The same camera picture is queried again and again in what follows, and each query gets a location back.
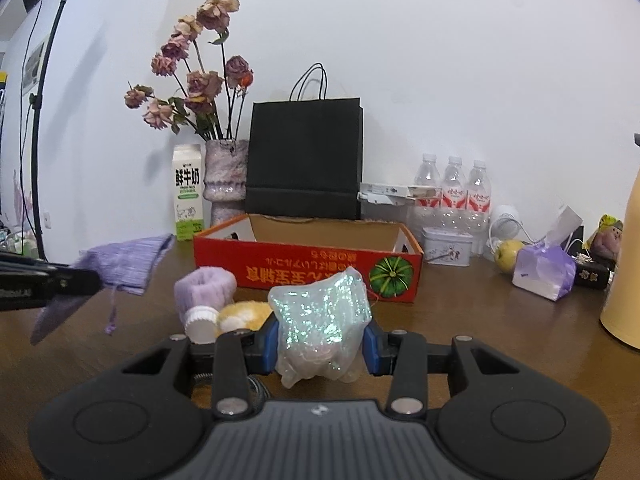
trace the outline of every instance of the iridescent plastic bag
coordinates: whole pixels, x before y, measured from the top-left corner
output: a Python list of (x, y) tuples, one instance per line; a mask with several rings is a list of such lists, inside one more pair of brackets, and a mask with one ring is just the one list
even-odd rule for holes
[(269, 305), (280, 322), (276, 371), (284, 387), (314, 376), (343, 382), (358, 378), (371, 309), (357, 270), (348, 267), (309, 285), (276, 286)]

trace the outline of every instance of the red cardboard box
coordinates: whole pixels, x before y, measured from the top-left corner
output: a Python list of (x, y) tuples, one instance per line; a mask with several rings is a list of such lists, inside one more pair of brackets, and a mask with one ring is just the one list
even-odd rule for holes
[(402, 224), (242, 215), (193, 238), (197, 266), (223, 267), (238, 286), (305, 285), (354, 267), (380, 301), (410, 303), (422, 250)]

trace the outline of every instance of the green label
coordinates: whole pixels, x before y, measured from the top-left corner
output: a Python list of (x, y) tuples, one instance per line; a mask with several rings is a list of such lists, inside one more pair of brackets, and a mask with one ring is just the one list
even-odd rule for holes
[(193, 235), (204, 228), (203, 220), (182, 220), (175, 223), (175, 236), (179, 242), (193, 240)]

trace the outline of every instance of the clear water bottle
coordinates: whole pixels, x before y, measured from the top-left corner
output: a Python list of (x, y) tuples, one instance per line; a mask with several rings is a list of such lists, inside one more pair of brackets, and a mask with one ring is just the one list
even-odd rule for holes
[(440, 225), (440, 199), (442, 188), (440, 173), (436, 167), (436, 156), (430, 153), (422, 155), (422, 164), (415, 176), (416, 186), (432, 186), (437, 189), (436, 198), (422, 200), (412, 208), (409, 229), (418, 241), (422, 238), (422, 229), (425, 227), (438, 227)]
[(466, 182), (462, 172), (462, 158), (450, 156), (449, 165), (442, 179), (442, 205), (440, 207), (442, 227), (467, 231)]
[(482, 254), (489, 235), (489, 209), (491, 207), (491, 182), (486, 174), (484, 160), (474, 160), (466, 184), (466, 222), (469, 234), (473, 235), (472, 253)]

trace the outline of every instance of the white cap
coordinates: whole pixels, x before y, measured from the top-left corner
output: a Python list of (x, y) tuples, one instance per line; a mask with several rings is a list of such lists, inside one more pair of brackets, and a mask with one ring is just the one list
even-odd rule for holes
[(184, 315), (184, 333), (198, 345), (213, 343), (218, 332), (218, 311), (212, 306), (199, 305)]

